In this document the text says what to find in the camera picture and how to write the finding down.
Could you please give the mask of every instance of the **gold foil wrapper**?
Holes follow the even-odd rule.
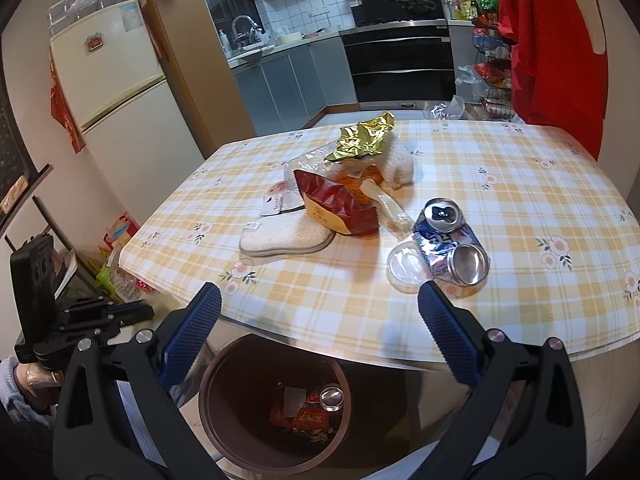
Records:
[[[324,160],[335,162],[354,156],[378,155],[382,153],[380,146],[386,133],[393,127],[394,115],[391,112],[353,126],[343,126],[340,128],[340,139],[336,142],[335,150]]]

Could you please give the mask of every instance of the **trash can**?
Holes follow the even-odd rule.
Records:
[[[337,385],[344,400],[340,410],[323,415],[314,402],[328,384]],[[285,388],[289,400],[293,390],[308,395],[297,424],[301,413],[311,419],[315,413],[329,430],[292,428],[293,419],[282,418]],[[338,449],[350,424],[351,392],[336,359],[251,334],[233,341],[211,362],[198,408],[207,436],[226,459],[248,471],[285,476],[320,465]]]

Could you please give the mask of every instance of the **refrigerator door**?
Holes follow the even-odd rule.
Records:
[[[81,131],[164,79],[137,0],[75,22],[51,38],[50,49]]]
[[[203,163],[166,81],[84,133],[111,189],[139,224]]]

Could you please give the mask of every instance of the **screw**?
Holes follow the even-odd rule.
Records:
[[[136,334],[136,341],[139,343],[147,343],[151,341],[151,338],[154,336],[154,332],[145,328]]]
[[[492,328],[487,332],[489,339],[494,343],[501,343],[504,341],[504,332],[502,330],[498,330],[497,328]]]
[[[78,341],[78,350],[84,352],[91,348],[91,340],[88,337],[83,337],[80,341]]]
[[[562,341],[560,341],[557,337],[549,338],[549,346],[551,346],[551,348],[553,348],[554,350],[562,350],[562,348],[564,348]]]

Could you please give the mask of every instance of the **checkered tablecloth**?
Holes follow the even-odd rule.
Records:
[[[491,258],[482,286],[446,287],[456,306],[514,341],[557,336],[573,358],[638,337],[640,228],[575,140],[556,128],[471,121],[398,121],[394,131],[415,161],[413,185],[395,199],[414,219],[430,198],[455,200]],[[142,226],[120,265],[184,303],[214,282],[224,316],[304,348],[380,364],[442,361],[416,296],[386,278],[399,243],[391,233],[338,234],[301,256],[238,250],[282,163],[337,137],[324,126],[223,146]]]

